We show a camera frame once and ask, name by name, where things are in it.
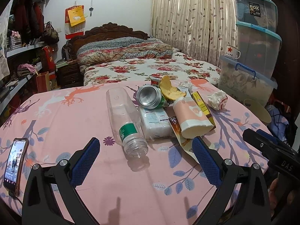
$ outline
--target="smartphone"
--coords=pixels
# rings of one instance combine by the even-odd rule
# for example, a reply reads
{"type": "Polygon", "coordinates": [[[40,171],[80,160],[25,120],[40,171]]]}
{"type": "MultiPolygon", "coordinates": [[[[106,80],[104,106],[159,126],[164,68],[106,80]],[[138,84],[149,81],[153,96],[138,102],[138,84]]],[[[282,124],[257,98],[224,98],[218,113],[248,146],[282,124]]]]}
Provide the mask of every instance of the smartphone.
{"type": "Polygon", "coordinates": [[[21,172],[28,144],[27,138],[15,138],[6,163],[3,185],[16,196],[20,192],[21,172]]]}

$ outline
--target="plastic storage box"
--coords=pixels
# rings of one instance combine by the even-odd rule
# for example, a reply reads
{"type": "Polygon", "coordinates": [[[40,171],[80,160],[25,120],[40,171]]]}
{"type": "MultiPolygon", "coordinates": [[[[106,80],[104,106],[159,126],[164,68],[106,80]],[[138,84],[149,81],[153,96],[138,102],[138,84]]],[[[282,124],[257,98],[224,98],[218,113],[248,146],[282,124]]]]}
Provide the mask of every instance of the plastic storage box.
{"type": "Polygon", "coordinates": [[[277,89],[275,79],[268,79],[226,56],[220,56],[220,59],[222,69],[218,88],[241,103],[251,99],[264,107],[273,89],[277,89]]]}
{"type": "Polygon", "coordinates": [[[281,47],[281,37],[249,23],[237,21],[236,25],[238,50],[241,52],[238,62],[270,79],[281,47]]]}
{"type": "Polygon", "coordinates": [[[235,0],[237,19],[276,32],[277,6],[271,0],[235,0]]]}

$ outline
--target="screw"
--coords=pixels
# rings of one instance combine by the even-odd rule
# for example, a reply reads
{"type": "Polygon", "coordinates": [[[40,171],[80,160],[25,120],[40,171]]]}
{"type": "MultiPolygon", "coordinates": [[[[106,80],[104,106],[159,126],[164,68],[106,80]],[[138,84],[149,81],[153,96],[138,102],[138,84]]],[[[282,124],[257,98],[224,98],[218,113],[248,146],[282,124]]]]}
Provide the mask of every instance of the screw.
{"type": "Polygon", "coordinates": [[[253,164],[253,167],[254,167],[255,169],[260,169],[260,165],[258,165],[257,163],[254,163],[254,164],[253,164]]]}
{"type": "Polygon", "coordinates": [[[59,162],[59,164],[60,164],[61,166],[65,166],[67,163],[68,163],[67,160],[61,160],[61,161],[59,162]]]}
{"type": "Polygon", "coordinates": [[[33,168],[34,170],[36,170],[36,169],[39,168],[39,166],[40,166],[39,164],[34,164],[32,168],[33,168]]]}
{"type": "Polygon", "coordinates": [[[224,162],[226,165],[229,165],[229,166],[232,165],[232,160],[230,160],[230,159],[226,159],[224,162]]]}

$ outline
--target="bin handle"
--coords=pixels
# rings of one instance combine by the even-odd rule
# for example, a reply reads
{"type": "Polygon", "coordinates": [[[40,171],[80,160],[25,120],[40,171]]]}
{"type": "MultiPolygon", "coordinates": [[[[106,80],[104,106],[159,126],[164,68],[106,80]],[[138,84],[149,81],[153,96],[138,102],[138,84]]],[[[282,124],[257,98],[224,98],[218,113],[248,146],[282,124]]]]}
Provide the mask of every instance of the bin handle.
{"type": "Polygon", "coordinates": [[[244,64],[237,63],[236,66],[235,66],[235,70],[236,70],[236,71],[238,70],[238,66],[240,66],[240,67],[242,67],[242,68],[244,68],[244,69],[246,69],[246,70],[252,72],[252,73],[254,74],[254,75],[253,75],[253,80],[255,80],[255,77],[256,77],[256,71],[255,71],[255,70],[253,70],[253,69],[251,69],[251,68],[245,66],[244,64]]]}

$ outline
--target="crumpled paper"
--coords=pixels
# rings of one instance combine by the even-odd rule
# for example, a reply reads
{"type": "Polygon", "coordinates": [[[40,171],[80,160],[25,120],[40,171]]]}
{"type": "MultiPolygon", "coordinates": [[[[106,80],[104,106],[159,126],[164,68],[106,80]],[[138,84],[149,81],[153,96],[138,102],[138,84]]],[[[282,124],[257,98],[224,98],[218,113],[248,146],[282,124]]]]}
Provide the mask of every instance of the crumpled paper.
{"type": "Polygon", "coordinates": [[[189,80],[184,80],[184,81],[180,82],[178,86],[181,88],[188,88],[189,91],[191,91],[193,89],[193,84],[189,80]]]}
{"type": "Polygon", "coordinates": [[[207,96],[208,105],[215,110],[222,110],[224,109],[226,102],[227,102],[227,95],[224,91],[218,90],[217,92],[207,96]]]}

